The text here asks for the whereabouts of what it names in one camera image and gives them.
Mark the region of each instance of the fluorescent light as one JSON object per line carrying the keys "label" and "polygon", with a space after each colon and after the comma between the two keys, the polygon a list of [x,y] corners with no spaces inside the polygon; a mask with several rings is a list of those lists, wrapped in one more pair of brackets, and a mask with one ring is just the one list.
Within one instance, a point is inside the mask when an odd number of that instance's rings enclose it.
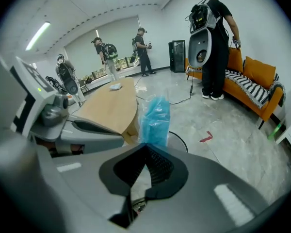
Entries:
{"label": "fluorescent light", "polygon": [[35,33],[35,35],[31,39],[31,41],[29,42],[28,46],[26,47],[26,51],[30,50],[34,46],[35,42],[39,39],[39,37],[41,36],[41,34],[43,34],[43,32],[45,31],[45,29],[47,29],[49,25],[50,25],[49,22],[45,22],[42,25],[42,27],[37,31],[37,33]]}

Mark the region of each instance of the sofa arm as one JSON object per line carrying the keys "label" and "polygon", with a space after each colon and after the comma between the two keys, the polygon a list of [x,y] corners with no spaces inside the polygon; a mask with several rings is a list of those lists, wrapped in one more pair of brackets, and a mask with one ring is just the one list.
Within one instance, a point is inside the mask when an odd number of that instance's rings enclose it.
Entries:
{"label": "sofa arm", "polygon": [[277,87],[271,100],[269,101],[269,103],[267,105],[267,108],[265,109],[265,111],[261,115],[261,118],[263,119],[263,121],[266,122],[270,118],[271,114],[274,112],[277,105],[279,104],[279,101],[281,100],[282,96],[283,96],[282,88]]}

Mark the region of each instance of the wooden table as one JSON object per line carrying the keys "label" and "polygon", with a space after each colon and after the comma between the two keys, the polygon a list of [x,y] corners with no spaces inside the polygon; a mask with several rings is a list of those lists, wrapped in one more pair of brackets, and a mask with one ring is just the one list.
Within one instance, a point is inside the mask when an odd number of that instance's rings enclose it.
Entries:
{"label": "wooden table", "polygon": [[[117,83],[121,83],[122,88],[111,90],[110,86]],[[133,144],[131,136],[138,135],[135,127],[137,100],[133,78],[105,84],[85,102],[77,115],[120,133],[128,144]]]}

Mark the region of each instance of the glove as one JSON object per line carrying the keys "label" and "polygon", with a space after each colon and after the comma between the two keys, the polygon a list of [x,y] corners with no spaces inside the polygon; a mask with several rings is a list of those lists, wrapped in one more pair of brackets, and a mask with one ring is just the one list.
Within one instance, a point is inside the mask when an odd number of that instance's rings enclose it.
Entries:
{"label": "glove", "polygon": [[242,47],[242,42],[240,41],[240,39],[235,40],[235,38],[233,37],[233,42],[234,42],[235,47],[236,47],[237,49],[240,49],[240,48]]}

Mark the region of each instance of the man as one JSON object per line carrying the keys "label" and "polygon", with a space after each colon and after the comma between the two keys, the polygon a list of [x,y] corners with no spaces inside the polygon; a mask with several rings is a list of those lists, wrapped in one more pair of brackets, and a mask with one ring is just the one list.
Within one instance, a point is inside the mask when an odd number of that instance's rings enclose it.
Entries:
{"label": "man", "polygon": [[57,73],[57,76],[60,78],[60,80],[63,82],[64,86],[65,86],[65,83],[59,73],[59,65],[61,63],[64,63],[66,65],[66,67],[68,68],[68,71],[69,71],[69,74],[70,76],[75,80],[77,86],[78,86],[78,92],[77,94],[75,95],[71,95],[73,100],[79,104],[79,106],[81,107],[83,105],[83,103],[85,103],[86,99],[80,89],[80,84],[79,84],[79,81],[76,79],[75,75],[74,75],[74,71],[75,71],[75,68],[73,67],[73,65],[71,64],[70,61],[68,60],[65,60],[65,57],[60,53],[58,54],[57,56],[57,64],[56,64],[56,68],[55,68],[55,71]]}
{"label": "man", "polygon": [[219,0],[206,0],[216,18],[221,17],[216,27],[210,30],[212,37],[212,49],[209,60],[203,65],[202,89],[203,98],[211,97],[213,100],[221,100],[224,98],[223,85],[225,80],[225,70],[228,64],[228,36],[223,26],[223,18],[229,24],[234,34],[234,40],[238,41],[239,48],[241,42],[239,40],[238,27],[233,19],[229,9]]}
{"label": "man", "polygon": [[105,65],[105,70],[107,75],[111,78],[111,81],[117,81],[120,79],[120,77],[117,74],[117,71],[115,69],[115,64],[113,60],[108,60],[106,57],[106,45],[102,43],[101,38],[96,37],[94,39],[94,45],[96,47],[97,54],[100,55],[102,64]]}
{"label": "man", "polygon": [[137,45],[137,52],[140,59],[140,66],[141,66],[141,73],[142,77],[147,77],[149,75],[146,74],[146,67],[149,70],[150,74],[155,74],[155,71],[152,71],[151,62],[149,56],[147,54],[147,49],[152,49],[151,44],[148,46],[145,45],[144,41],[144,34],[146,33],[144,28],[138,29],[138,34],[135,37],[136,45]]}

